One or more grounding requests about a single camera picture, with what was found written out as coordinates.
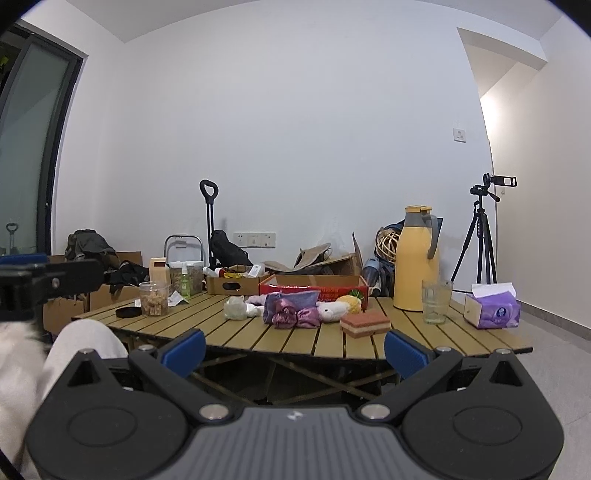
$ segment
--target thermos lid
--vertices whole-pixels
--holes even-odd
[[[421,212],[430,212],[433,210],[433,207],[425,207],[424,205],[409,205],[405,208],[407,213],[421,213]]]

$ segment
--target plush toy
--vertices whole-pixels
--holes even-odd
[[[338,322],[349,313],[349,304],[345,301],[321,301],[317,307],[320,319],[325,323]]]
[[[343,295],[336,299],[336,301],[344,301],[349,304],[349,313],[361,313],[361,300],[352,295]]]

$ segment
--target cup of water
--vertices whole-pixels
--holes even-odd
[[[449,280],[423,280],[423,320],[425,323],[445,323],[453,282]]]

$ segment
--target blue gripper pad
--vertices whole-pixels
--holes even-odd
[[[160,349],[160,363],[177,375],[187,378],[205,358],[205,335],[195,330]]]
[[[0,257],[0,265],[28,265],[33,263],[48,263],[46,254],[6,255]]]
[[[384,339],[386,360],[402,378],[408,378],[430,362],[427,350],[406,335],[391,330]]]

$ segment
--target rattan ball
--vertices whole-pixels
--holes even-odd
[[[378,255],[389,262],[396,263],[396,247],[400,234],[392,229],[380,229],[375,241]]]

